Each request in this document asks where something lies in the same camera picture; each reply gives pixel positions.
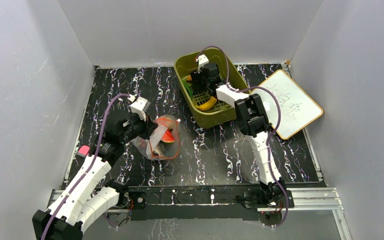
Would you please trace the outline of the toy watermelon slice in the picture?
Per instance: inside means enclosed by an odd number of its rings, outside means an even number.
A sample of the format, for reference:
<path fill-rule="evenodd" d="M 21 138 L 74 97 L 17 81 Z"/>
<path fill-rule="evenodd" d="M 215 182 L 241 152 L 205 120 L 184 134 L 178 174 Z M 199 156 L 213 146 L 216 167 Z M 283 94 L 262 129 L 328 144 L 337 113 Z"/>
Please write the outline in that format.
<path fill-rule="evenodd" d="M 166 132 L 161 137 L 161 141 L 166 144 L 171 144 L 175 142 L 175 138 L 172 134 L 172 129 L 167 129 Z"/>

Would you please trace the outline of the yellow toy banana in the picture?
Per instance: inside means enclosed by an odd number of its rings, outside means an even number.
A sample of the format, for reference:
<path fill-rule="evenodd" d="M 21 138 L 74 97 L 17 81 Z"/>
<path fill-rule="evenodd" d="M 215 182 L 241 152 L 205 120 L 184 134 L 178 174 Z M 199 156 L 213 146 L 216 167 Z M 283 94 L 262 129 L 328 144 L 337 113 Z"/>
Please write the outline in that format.
<path fill-rule="evenodd" d="M 217 101 L 218 100 L 214 96 L 211 96 L 208 101 L 206 101 L 201 105 L 196 105 L 195 108 L 204 112 L 204 111 L 210 110 L 217 103 Z"/>

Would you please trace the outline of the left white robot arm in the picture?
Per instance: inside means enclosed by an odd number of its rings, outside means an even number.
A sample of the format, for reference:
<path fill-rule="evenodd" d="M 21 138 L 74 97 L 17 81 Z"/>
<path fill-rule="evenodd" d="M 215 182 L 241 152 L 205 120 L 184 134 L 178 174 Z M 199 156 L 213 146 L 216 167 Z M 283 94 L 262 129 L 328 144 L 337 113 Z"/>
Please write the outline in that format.
<path fill-rule="evenodd" d="M 82 146 L 77 155 L 84 159 L 81 169 L 62 194 L 46 209 L 32 217 L 38 240 L 81 240 L 88 227 L 111 207 L 124 208 L 129 203 L 126 187 L 109 181 L 95 196 L 97 184 L 125 152 L 126 143 L 143 137 L 149 139 L 158 125 L 145 112 L 130 112 L 125 119 L 104 120 L 91 146 Z"/>

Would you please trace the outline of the clear zip bag orange zipper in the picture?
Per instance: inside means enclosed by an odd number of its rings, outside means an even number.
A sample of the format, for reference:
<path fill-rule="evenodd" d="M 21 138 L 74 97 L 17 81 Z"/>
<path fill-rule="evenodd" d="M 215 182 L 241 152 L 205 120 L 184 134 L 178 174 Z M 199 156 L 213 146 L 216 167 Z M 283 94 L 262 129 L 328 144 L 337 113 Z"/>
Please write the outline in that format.
<path fill-rule="evenodd" d="M 149 139 L 137 137 L 131 141 L 132 144 L 148 160 L 163 161 L 176 158 L 180 152 L 181 146 L 179 138 L 180 120 L 175 118 L 173 115 L 163 115 L 158 117 L 154 122 L 157 123 L 157 128 L 152 133 L 151 137 Z M 167 129 L 172 130 L 172 135 L 175 140 L 174 143 L 164 143 L 161 141 L 161 138 Z M 167 151 L 167 157 L 159 157 L 153 153 L 153 149 L 158 144 L 164 144 Z"/>

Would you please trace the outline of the grey toy fish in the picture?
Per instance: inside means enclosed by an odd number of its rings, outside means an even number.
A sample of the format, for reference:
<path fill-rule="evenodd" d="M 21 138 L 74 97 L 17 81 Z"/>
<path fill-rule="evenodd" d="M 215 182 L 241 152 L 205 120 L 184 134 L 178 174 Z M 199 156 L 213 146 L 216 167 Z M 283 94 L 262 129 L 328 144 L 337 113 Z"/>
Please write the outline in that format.
<path fill-rule="evenodd" d="M 165 148 L 165 145 L 162 143 L 159 143 L 153 150 L 152 152 L 159 156 L 159 157 L 167 157 L 167 150 Z"/>

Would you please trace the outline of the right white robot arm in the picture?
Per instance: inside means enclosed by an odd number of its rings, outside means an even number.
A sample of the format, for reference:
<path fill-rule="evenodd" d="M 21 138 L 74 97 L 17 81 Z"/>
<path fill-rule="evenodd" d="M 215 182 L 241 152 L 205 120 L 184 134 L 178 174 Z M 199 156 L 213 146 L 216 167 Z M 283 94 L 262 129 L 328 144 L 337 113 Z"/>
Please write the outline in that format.
<path fill-rule="evenodd" d="M 285 181 L 277 169 L 272 156 L 269 139 L 275 134 L 270 130 L 269 121 L 262 97 L 246 94 L 244 90 L 232 88 L 222 82 L 219 68 L 215 63 L 206 63 L 190 73 L 193 86 L 205 88 L 213 98 L 234 108 L 241 133 L 251 145 L 257 161 L 259 190 L 246 190 L 236 196 L 235 201 L 245 208 L 274 207 L 277 212 L 290 207 Z"/>

